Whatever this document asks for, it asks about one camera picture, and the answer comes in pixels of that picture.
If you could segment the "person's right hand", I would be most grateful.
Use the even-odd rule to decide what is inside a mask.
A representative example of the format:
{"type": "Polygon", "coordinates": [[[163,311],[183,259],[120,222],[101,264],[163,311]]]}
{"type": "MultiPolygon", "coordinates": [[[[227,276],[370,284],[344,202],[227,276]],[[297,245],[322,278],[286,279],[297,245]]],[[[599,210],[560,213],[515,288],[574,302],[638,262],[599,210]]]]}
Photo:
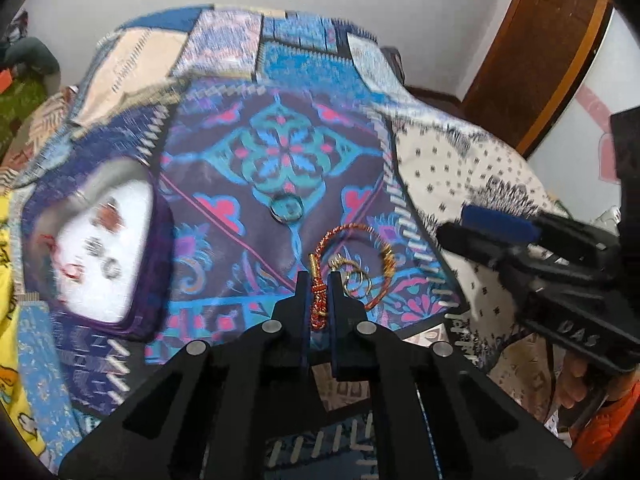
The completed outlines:
{"type": "MultiPolygon", "coordinates": [[[[582,356],[567,351],[559,378],[556,380],[555,399],[563,408],[572,408],[582,402],[588,393],[584,378],[589,361],[582,356]]],[[[608,384],[608,400],[615,402],[626,396],[634,384],[634,374],[614,378],[608,384]]]]}

